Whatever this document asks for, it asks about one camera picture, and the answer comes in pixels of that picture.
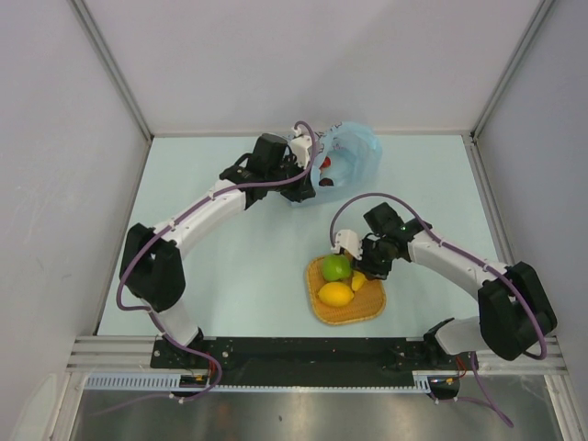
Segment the yellow fake lemon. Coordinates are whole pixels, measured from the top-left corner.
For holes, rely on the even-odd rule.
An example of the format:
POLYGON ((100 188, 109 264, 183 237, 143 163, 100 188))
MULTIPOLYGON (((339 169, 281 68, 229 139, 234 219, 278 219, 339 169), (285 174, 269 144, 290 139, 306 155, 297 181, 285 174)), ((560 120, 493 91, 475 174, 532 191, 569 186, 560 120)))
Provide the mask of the yellow fake lemon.
POLYGON ((354 297, 355 292, 346 283, 339 281, 326 283, 318 291, 319 300, 334 308, 346 306, 354 297))
POLYGON ((351 289, 358 292, 368 282, 366 275, 360 271, 354 271, 351 277, 351 289))

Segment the green fake lime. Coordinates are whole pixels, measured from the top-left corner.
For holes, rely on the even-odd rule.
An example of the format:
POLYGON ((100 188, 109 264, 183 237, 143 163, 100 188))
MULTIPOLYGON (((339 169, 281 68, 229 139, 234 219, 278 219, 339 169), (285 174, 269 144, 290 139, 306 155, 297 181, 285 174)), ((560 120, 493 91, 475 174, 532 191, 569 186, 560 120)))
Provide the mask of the green fake lime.
POLYGON ((351 277, 352 267, 343 254, 328 254, 322 259, 322 276, 327 282, 351 277))

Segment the woven bamboo tray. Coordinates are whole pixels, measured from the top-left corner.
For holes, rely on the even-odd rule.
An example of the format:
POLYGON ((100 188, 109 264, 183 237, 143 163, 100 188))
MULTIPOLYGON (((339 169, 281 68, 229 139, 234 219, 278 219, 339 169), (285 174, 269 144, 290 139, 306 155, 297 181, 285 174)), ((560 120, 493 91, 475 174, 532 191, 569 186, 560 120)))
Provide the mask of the woven bamboo tray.
POLYGON ((377 318, 386 308, 382 282, 352 270, 346 255, 327 254, 309 262, 305 280, 311 310, 332 326, 377 318))

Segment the light blue plastic bag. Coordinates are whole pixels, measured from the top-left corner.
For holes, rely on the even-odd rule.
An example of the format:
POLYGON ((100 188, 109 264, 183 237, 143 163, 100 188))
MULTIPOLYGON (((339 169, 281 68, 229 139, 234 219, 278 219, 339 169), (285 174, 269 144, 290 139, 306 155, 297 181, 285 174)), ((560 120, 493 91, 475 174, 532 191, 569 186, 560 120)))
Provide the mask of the light blue plastic bag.
POLYGON ((315 134, 321 146, 321 154, 315 158, 310 171, 314 198, 292 207, 306 207, 343 198, 350 198, 366 183, 373 180, 379 168, 382 148, 378 137, 368 126, 355 122, 339 122, 323 132, 315 134), (323 160, 329 157, 331 166, 321 169, 323 160), (333 187, 320 187, 323 178, 331 178, 333 187))

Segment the dark red fake plum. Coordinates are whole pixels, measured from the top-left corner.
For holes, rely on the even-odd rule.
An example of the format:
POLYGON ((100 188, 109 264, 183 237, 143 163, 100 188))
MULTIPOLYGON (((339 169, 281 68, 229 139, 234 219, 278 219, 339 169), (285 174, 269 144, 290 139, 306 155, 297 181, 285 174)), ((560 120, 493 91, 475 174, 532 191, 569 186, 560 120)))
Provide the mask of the dark red fake plum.
POLYGON ((323 178, 319 182, 320 187, 333 187, 334 181, 331 178, 323 178))

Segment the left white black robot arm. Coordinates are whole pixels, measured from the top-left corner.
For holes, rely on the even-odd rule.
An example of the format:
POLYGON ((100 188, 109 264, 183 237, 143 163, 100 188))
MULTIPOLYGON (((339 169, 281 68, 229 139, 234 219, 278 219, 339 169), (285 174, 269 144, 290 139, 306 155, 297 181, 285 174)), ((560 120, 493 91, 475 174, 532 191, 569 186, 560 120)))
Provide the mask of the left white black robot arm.
POLYGON ((271 191, 293 202, 314 197, 311 170, 318 153, 315 133, 302 122, 291 139, 264 133, 191 207, 152 227, 129 229, 118 289, 139 299, 138 310, 174 341, 170 354, 181 366, 193 367, 203 356, 200 328, 183 300, 184 259, 206 235, 271 191))

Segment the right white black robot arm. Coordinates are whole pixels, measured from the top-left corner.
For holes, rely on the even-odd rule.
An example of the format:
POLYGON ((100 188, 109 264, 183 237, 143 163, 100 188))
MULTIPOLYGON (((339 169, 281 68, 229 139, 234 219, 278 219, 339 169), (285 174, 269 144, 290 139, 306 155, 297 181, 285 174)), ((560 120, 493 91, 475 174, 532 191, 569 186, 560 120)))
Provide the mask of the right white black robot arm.
POLYGON ((436 237, 426 222, 403 221, 381 203, 364 216, 371 232, 349 230, 334 236, 334 251, 352 255, 352 266, 369 279, 384 280, 397 259, 426 267, 477 301, 477 315, 447 319, 427 332, 424 359, 446 368, 458 354, 489 349, 513 361, 534 344, 544 345, 558 321, 537 271, 519 262, 488 262, 436 237))

